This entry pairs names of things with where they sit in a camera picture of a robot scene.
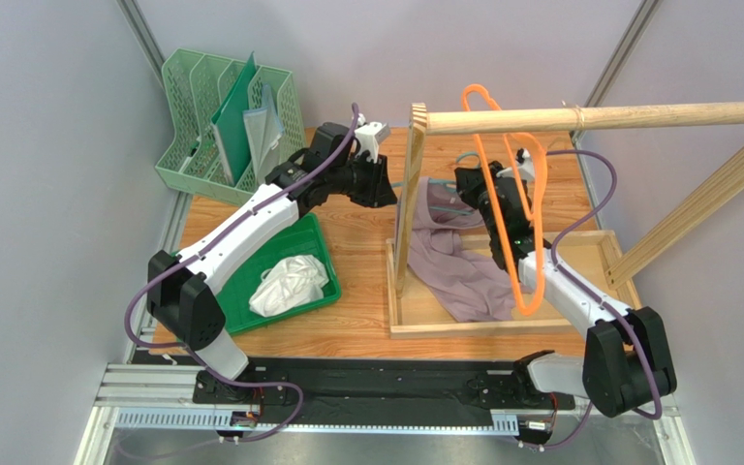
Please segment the orange velvet hanger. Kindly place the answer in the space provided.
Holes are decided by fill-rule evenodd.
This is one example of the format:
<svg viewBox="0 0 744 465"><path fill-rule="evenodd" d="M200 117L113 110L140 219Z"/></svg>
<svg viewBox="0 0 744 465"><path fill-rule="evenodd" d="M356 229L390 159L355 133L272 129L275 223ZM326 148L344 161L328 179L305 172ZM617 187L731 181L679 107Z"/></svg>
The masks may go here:
<svg viewBox="0 0 744 465"><path fill-rule="evenodd" d="M515 167L516 152L527 149L535 167L534 181L498 178L506 198L500 200L493 191L488 174L491 160L483 141L484 130L470 122L479 165L486 177L489 199L482 200L475 209L483 218L490 234L492 252L499 268L508 273L517 311L524 316L538 312L545 301L548 285L546 256L552 251L543 235L543 200L549 181L548 152L540 140L529 132L501 133L508 162L504 168Z"/></svg>

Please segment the mauve tank top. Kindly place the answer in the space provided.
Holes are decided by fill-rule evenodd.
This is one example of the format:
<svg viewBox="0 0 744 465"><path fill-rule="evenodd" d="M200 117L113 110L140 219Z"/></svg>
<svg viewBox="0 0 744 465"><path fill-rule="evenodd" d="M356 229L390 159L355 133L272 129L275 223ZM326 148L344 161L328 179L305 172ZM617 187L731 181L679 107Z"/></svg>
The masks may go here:
<svg viewBox="0 0 744 465"><path fill-rule="evenodd" d="M516 302L508 273L463 245L460 233L481 227L480 214L472 207L470 216L428 209L428 202L449 198L439 186L427 187L428 178L418 182L408 267L457 322L512 320Z"/></svg>

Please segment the white tank top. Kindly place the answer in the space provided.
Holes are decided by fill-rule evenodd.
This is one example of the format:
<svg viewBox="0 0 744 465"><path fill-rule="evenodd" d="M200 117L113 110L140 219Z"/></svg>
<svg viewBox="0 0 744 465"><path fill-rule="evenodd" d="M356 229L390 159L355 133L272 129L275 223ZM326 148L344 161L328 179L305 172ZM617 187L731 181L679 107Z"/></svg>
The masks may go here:
<svg viewBox="0 0 744 465"><path fill-rule="evenodd" d="M329 283L325 265L313 255L280 260L261 275L261 283L248 300L249 310L261 317L280 316L324 297Z"/></svg>

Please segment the teal hanger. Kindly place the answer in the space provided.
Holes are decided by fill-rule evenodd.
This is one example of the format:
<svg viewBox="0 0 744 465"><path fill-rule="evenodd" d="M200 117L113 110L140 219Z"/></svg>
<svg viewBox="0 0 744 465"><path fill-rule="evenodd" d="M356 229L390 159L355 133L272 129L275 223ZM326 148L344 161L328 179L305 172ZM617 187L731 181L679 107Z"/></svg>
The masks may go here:
<svg viewBox="0 0 744 465"><path fill-rule="evenodd" d="M455 158L455 163L459 164L464 159L476 157L476 156L477 156L477 153L475 151L468 151L468 152L458 155ZM455 182L450 179L439 179L439 178L429 177L427 181L427 187L439 186L441 189L443 189L447 193L447 196L449 198L446 201L429 201L428 209L438 211L438 212L460 215L460 216L473 215L474 210L471 207L456 206L455 202L456 202L456 199L459 200L459 197L458 197L454 184ZM400 188L402 186L403 186L403 181L391 183L391 187L393 189Z"/></svg>

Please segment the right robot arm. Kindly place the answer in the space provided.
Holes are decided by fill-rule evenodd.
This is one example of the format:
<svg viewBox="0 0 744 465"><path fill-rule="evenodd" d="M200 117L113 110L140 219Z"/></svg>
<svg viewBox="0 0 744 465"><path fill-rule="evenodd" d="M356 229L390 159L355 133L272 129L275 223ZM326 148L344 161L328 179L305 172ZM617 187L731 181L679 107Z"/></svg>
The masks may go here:
<svg viewBox="0 0 744 465"><path fill-rule="evenodd" d="M520 284L542 291L583 336L581 357L541 351L515 362L513 370L532 396L557 392L588 399L614 418L658 404L677 389L664 322L652 308L633 309L579 275L545 241L537 253L534 229L524 216L525 186L500 176L502 165L486 170L457 168L456 192L481 216L493 262L515 272Z"/></svg>

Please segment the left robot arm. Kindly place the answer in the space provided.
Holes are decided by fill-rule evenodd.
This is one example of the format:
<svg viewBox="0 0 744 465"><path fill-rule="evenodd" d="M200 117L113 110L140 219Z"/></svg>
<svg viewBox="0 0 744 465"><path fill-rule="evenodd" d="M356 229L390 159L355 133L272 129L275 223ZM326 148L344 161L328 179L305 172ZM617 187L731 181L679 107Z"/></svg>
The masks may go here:
<svg viewBox="0 0 744 465"><path fill-rule="evenodd" d="M309 146L273 168L252 198L212 233L176 254L155 254L142 290L146 310L205 364L237 379L248 357L225 330L217 295L271 238L331 195L368 208L394 205L388 160L380 152L390 128L381 122L348 128L325 123Z"/></svg>

